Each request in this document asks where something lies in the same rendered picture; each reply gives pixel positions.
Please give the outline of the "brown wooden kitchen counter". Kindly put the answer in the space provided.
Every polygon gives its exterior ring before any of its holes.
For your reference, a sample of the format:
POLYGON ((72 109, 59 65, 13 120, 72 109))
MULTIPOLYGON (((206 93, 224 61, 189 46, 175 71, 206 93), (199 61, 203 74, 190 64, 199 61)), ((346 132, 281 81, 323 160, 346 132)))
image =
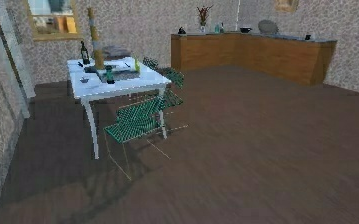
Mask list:
POLYGON ((171 66, 180 71, 241 66, 303 85, 321 84, 334 55, 334 40, 300 40, 251 33, 171 36, 171 66))

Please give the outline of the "green woven chair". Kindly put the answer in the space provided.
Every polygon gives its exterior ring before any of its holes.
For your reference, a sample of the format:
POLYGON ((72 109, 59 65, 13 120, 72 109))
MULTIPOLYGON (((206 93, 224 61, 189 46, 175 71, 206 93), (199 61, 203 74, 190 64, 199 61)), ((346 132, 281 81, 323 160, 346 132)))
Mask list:
POLYGON ((171 87, 174 86, 182 89, 184 86, 184 75, 174 68, 160 67, 158 60, 150 57, 144 57, 143 64, 171 81, 171 85, 166 88, 163 95, 163 109, 182 104, 183 100, 171 89, 171 87))
POLYGON ((166 108, 167 102, 160 96, 129 104, 117 110, 114 124, 103 128, 108 157, 128 180, 132 180, 132 178, 112 156, 108 138, 111 137, 116 143, 122 145, 126 165, 129 167, 125 144, 134 139, 152 134, 158 129, 167 131, 164 125, 164 118, 157 118, 157 116, 163 114, 163 110, 166 108))

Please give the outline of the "white dining table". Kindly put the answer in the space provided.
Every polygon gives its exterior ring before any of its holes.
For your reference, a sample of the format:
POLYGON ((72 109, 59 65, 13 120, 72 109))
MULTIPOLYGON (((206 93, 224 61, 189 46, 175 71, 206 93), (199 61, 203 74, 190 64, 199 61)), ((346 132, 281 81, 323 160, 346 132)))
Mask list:
POLYGON ((140 76, 135 79, 121 80, 114 84, 107 84, 100 81, 95 73, 85 73, 84 68, 80 67, 79 59, 68 60, 69 80, 75 99, 79 99, 84 107, 91 128, 93 141, 93 155, 95 159, 99 158, 99 145, 97 139, 97 127, 94 114, 90 103, 96 100, 112 98, 116 96, 131 95, 133 93, 142 93, 151 90, 158 90, 162 96, 168 84, 169 79, 153 71, 144 64, 140 64, 140 76), (81 83, 82 77, 88 78, 87 83, 81 83))

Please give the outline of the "dark grey tray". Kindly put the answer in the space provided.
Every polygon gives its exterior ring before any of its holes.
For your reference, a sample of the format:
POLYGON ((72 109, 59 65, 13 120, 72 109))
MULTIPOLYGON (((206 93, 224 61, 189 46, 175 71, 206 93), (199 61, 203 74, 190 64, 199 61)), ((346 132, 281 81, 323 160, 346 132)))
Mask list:
MULTIPOLYGON (((104 70, 97 70, 97 76, 99 77, 100 81, 103 83, 106 82, 106 69, 104 70)), ((134 70, 123 70, 123 71, 115 71, 112 69, 113 79, 115 82, 121 80, 128 80, 128 79, 135 79, 140 76, 140 72, 134 70)))

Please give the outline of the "open white book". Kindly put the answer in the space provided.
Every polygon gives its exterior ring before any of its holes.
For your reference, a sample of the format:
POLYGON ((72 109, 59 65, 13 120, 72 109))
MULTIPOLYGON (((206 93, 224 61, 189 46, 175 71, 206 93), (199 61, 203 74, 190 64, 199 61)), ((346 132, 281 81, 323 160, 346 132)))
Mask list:
POLYGON ((134 70, 135 60, 132 57, 125 57, 118 60, 105 61, 104 65, 111 66, 115 71, 134 70))

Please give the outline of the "red plant in white vase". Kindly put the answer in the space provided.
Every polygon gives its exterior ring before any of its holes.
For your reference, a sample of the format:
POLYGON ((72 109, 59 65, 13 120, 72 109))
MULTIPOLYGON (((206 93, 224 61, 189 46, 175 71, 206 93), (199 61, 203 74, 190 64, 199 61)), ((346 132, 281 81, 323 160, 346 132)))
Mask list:
POLYGON ((212 6, 202 6, 197 8, 201 32, 205 32, 206 30, 207 18, 211 8, 212 6))

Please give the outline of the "tall yellow grey pillar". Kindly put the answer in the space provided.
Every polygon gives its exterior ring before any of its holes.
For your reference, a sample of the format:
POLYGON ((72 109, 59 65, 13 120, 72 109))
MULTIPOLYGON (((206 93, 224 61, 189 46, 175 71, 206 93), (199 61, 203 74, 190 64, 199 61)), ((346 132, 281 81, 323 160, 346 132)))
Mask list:
POLYGON ((102 54, 102 49, 99 43, 99 35, 95 27, 95 17, 92 7, 87 8, 88 18, 89 18, 89 27, 92 39, 93 53, 95 59, 95 68, 98 70, 104 69, 104 58, 102 54))

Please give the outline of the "dark wine bottle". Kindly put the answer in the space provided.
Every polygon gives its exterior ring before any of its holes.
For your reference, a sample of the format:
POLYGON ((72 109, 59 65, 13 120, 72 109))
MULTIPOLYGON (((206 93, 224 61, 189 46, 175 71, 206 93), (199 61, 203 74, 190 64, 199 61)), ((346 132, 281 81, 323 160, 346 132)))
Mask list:
POLYGON ((89 54, 88 54, 87 48, 85 47, 85 43, 84 43, 84 41, 81 41, 80 43, 81 43, 80 52, 81 52, 83 64, 84 64, 84 65, 90 64, 89 54))

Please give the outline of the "wood framed picture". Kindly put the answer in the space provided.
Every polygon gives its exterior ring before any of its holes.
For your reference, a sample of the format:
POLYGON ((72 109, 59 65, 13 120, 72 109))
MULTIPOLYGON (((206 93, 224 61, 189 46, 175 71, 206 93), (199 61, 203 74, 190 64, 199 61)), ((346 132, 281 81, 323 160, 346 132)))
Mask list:
POLYGON ((275 0, 275 9, 279 12, 293 13, 297 10, 299 0, 275 0))

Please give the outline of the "wood framed window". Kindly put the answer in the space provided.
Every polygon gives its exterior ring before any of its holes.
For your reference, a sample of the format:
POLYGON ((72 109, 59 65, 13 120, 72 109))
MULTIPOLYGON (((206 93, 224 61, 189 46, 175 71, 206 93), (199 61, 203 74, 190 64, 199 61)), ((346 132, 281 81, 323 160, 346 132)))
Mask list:
POLYGON ((23 0, 34 41, 81 39, 76 0, 23 0))

